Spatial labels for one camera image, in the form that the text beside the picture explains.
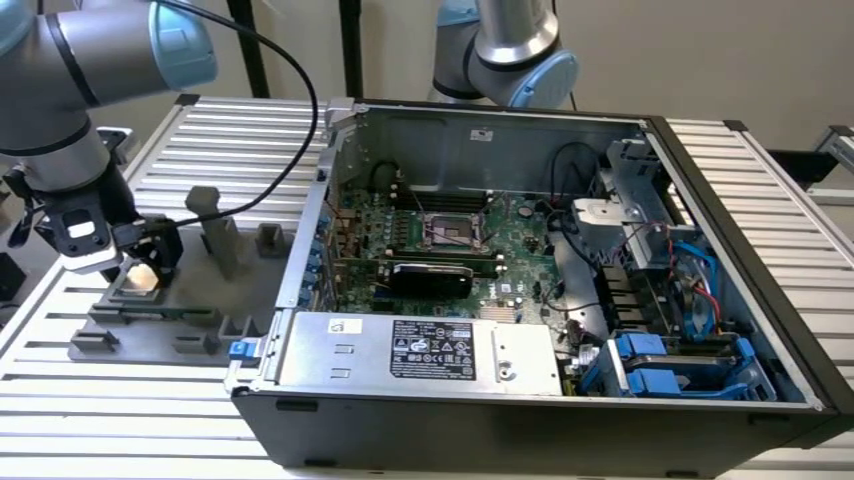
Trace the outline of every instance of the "robotic arm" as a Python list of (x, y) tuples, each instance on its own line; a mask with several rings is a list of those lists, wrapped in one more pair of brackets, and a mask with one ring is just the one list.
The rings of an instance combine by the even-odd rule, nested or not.
[(142, 217), (87, 110), (215, 76), (207, 31), (184, 12), (88, 0), (82, 10), (36, 16), (27, 0), (0, 0), (0, 158), (15, 164), (4, 180), (27, 205), (11, 246), (44, 210), (70, 269), (118, 266), (122, 249), (168, 268), (156, 248), (118, 245), (115, 227)]
[(557, 108), (577, 76), (543, 0), (445, 0), (430, 100)]

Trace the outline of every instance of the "green circuit board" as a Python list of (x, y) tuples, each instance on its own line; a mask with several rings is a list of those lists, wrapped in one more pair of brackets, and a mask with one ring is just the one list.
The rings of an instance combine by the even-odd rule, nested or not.
[[(554, 257), (546, 254), (546, 216), (535, 211), (535, 202), (522, 195), (498, 194), (489, 208), (478, 213), (423, 213), (395, 208), (393, 202), (366, 191), (351, 192), (343, 203), (352, 210), (350, 215), (358, 219), (350, 227), (358, 248), (351, 241), (342, 255), (344, 258), (338, 262), (336, 271), (343, 279), (339, 311), (525, 323), (547, 320), (541, 318), (542, 305), (535, 288), (547, 291), (559, 275)], [(442, 229), (442, 237), (433, 235), (431, 238), (430, 226), (439, 224), (449, 228)], [(470, 224), (478, 227), (475, 231), (466, 230), (463, 235), (458, 230)], [(463, 245), (454, 242), (454, 238), (475, 240)], [(395, 298), (382, 283), (383, 269), (390, 267), (390, 249), (398, 255), (405, 252), (410, 262), (473, 268), (475, 279), (469, 298), (442, 302)], [(430, 256), (422, 258), (419, 252), (429, 252)], [(443, 254), (449, 254), (449, 258), (442, 258)], [(501, 262), (494, 260), (499, 254)], [(478, 258), (461, 260), (455, 255)], [(503, 265), (499, 272), (497, 265)]]

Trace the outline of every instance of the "black pole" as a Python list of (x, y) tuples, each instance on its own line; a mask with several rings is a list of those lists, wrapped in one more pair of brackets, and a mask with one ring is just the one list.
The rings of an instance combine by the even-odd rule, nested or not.
[[(250, 0), (228, 0), (228, 13), (235, 19), (235, 22), (255, 30), (255, 15), (252, 13), (252, 2)], [(246, 75), (250, 80), (252, 96), (255, 98), (270, 98), (270, 84), (267, 83), (262, 47), (259, 43), (246, 35), (239, 35), (238, 38), (240, 40), (240, 51), (243, 52), (243, 63), (246, 65)]]
[(338, 0), (347, 96), (362, 98), (362, 0)]

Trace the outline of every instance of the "warning label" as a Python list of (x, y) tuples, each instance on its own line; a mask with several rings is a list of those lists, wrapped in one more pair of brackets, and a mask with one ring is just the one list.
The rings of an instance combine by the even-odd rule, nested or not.
[(395, 320), (391, 374), (398, 378), (477, 380), (471, 324)]

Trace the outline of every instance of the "white sticker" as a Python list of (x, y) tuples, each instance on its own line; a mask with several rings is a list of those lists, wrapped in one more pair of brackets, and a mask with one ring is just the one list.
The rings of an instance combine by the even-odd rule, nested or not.
[(362, 319), (331, 318), (328, 332), (359, 335), (362, 333)]
[(469, 139), (475, 142), (491, 142), (494, 133), (493, 130), (473, 130)]

